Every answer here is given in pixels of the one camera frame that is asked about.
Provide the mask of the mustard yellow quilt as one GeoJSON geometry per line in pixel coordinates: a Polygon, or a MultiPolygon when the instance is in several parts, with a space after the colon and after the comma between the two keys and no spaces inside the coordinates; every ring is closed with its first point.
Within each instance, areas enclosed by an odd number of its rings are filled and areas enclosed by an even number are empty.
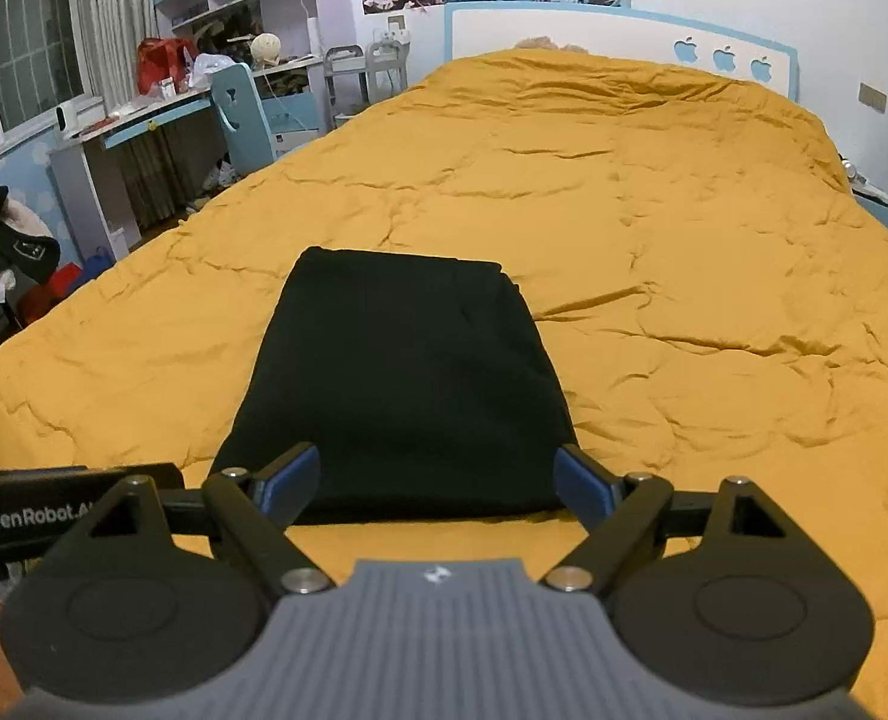
{"type": "Polygon", "coordinates": [[[888,718],[888,231],[807,110],[564,50],[455,60],[255,172],[0,348],[0,470],[199,483],[312,245],[496,262],[618,472],[756,481],[871,603],[888,718]]]}

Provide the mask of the blue desk chair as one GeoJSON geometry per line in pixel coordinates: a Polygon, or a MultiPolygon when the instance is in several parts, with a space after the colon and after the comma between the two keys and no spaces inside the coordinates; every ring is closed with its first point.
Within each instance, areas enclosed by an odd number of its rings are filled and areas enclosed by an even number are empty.
{"type": "Polygon", "coordinates": [[[209,97],[238,176],[249,176],[320,135],[320,114],[311,91],[277,96],[265,76],[244,64],[211,75],[209,97]]]}

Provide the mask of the white blue bed headboard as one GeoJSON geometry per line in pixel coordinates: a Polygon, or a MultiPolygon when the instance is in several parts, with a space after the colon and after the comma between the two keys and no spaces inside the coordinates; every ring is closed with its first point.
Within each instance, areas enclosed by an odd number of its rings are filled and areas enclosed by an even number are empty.
{"type": "Polygon", "coordinates": [[[673,64],[755,82],[799,99],[796,49],[748,32],[634,8],[527,2],[467,2],[444,7],[444,57],[504,50],[546,37],[595,55],[673,64]]]}

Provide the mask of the wall light switch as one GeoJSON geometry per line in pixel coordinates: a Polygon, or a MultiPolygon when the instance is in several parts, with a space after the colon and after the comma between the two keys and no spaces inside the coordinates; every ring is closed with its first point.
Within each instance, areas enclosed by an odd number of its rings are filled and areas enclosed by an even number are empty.
{"type": "Polygon", "coordinates": [[[859,99],[860,104],[870,107],[872,110],[875,110],[875,112],[878,112],[878,114],[885,114],[885,112],[887,112],[887,94],[880,91],[880,89],[867,85],[867,83],[860,83],[857,99],[859,99]]]}

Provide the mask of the red bag on desk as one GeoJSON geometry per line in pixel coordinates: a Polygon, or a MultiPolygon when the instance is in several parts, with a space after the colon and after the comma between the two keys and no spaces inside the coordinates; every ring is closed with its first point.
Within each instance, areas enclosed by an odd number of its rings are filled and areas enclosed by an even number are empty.
{"type": "Polygon", "coordinates": [[[156,83],[170,78],[179,86],[187,76],[197,48],[183,37],[147,37],[136,48],[136,87],[148,94],[156,83]]]}

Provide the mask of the white blue desk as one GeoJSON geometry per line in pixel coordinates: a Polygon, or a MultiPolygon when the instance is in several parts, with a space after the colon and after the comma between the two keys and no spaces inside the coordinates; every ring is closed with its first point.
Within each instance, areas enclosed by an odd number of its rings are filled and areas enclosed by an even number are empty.
{"type": "Polygon", "coordinates": [[[60,140],[50,171],[78,254],[126,257],[148,231],[182,215],[225,151],[204,89],[60,140]]]}

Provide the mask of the black long sleeve shirt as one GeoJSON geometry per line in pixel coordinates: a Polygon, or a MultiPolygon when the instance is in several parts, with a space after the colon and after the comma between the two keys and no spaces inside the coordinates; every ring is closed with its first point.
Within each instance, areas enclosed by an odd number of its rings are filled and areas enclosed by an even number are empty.
{"type": "Polygon", "coordinates": [[[526,517],[558,509],[554,454],[574,439],[501,266],[309,247],[213,466],[315,445],[309,525],[526,517]]]}

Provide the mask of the blue nightstand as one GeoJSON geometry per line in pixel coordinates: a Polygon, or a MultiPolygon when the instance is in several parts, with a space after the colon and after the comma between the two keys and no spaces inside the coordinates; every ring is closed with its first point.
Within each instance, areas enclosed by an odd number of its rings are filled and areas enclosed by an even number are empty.
{"type": "Polygon", "coordinates": [[[867,177],[859,171],[853,161],[846,158],[844,154],[839,156],[842,169],[848,177],[849,188],[854,195],[856,202],[860,206],[864,206],[872,216],[880,221],[883,226],[888,229],[888,193],[883,192],[882,188],[872,184],[867,177]]]}

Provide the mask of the grey rolling cart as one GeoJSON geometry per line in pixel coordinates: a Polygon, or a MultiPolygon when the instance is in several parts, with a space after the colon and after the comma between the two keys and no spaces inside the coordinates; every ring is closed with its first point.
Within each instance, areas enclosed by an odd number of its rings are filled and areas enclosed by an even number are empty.
{"type": "Polygon", "coordinates": [[[407,60],[410,44],[393,37],[379,39],[368,47],[358,44],[335,46],[323,54],[323,79],[327,89],[328,128],[335,130],[358,112],[379,101],[407,91],[407,60]],[[358,100],[342,106],[338,102],[338,78],[353,78],[358,100]]]}

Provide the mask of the round white lamp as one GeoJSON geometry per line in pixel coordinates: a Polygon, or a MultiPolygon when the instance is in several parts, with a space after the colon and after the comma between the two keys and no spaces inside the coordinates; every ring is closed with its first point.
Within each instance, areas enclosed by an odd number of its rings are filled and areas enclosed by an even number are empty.
{"type": "Polygon", "coordinates": [[[281,41],[273,32],[262,32],[250,41],[250,57],[255,68],[276,67],[280,54],[281,41]]]}

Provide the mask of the window with curtain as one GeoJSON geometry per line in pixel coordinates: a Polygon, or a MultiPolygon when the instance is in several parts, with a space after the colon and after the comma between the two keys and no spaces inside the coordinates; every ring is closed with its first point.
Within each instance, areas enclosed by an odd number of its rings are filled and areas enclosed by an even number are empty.
{"type": "Polygon", "coordinates": [[[0,142],[76,99],[136,93],[149,0],[0,0],[0,142]]]}

